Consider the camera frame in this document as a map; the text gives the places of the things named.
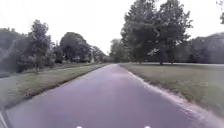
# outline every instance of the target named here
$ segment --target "tree trunk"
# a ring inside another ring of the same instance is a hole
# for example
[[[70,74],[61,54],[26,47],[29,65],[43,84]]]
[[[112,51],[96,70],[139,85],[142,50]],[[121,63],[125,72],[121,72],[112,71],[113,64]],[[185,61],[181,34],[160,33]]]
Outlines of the tree trunk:
[[[39,56],[36,55],[35,59],[36,59],[36,62],[35,62],[35,73],[38,74],[39,73]]]

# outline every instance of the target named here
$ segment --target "tree canopy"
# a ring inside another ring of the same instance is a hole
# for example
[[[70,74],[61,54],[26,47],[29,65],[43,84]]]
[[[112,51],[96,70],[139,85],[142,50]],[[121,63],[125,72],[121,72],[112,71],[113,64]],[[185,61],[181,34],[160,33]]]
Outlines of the tree canopy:
[[[157,56],[160,64],[165,58],[172,63],[177,45],[189,38],[189,16],[178,0],[167,0],[158,9],[155,0],[136,0],[125,15],[122,41],[135,61]]]
[[[90,55],[90,45],[78,33],[67,32],[62,37],[60,46],[66,60],[83,61]]]

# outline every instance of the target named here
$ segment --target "asphalt road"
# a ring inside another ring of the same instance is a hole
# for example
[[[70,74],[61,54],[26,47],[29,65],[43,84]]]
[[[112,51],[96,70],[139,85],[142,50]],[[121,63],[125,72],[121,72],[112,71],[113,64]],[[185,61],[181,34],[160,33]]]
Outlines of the asphalt road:
[[[145,89],[116,64],[38,95],[7,113],[13,128],[208,127],[196,115]]]

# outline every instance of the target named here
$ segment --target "lawn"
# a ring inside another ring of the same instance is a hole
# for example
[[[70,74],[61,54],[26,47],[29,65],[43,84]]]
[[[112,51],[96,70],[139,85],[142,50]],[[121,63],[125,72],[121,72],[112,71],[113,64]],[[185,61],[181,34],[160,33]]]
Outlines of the lawn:
[[[106,64],[26,73],[0,79],[0,103],[11,107],[46,90],[105,66]]]
[[[224,117],[224,66],[121,64],[146,82],[165,88]]]

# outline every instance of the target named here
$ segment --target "sky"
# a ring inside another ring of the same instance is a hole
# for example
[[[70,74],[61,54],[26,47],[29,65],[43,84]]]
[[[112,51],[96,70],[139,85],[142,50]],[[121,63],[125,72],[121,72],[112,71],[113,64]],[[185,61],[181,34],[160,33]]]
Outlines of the sky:
[[[0,0],[0,28],[28,33],[35,19],[49,26],[52,41],[60,42],[66,32],[81,34],[89,44],[104,53],[110,41],[121,38],[124,14],[135,0]],[[216,0],[180,0],[191,11],[192,37],[224,31],[221,9]]]

